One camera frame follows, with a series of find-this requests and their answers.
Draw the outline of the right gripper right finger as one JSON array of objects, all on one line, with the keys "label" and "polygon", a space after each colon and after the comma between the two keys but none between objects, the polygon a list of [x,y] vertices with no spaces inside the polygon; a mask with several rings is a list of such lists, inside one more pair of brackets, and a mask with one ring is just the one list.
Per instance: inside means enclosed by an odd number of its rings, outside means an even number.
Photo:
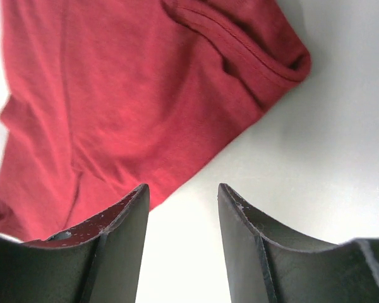
[{"label": "right gripper right finger", "polygon": [[302,234],[218,189],[233,302],[379,302],[379,238],[332,244]]}]

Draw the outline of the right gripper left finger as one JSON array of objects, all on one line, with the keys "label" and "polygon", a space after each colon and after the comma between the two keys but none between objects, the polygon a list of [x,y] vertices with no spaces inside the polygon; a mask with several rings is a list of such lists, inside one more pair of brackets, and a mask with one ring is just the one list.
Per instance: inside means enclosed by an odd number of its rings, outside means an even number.
[{"label": "right gripper left finger", "polygon": [[44,241],[0,235],[0,302],[134,302],[149,202],[142,184]]}]

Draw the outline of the dark red t-shirt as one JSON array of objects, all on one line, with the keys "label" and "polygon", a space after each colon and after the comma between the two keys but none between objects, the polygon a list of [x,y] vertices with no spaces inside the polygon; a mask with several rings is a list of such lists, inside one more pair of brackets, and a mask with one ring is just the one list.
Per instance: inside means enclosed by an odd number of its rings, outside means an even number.
[{"label": "dark red t-shirt", "polygon": [[309,74],[275,1],[2,1],[0,233],[163,203]]}]

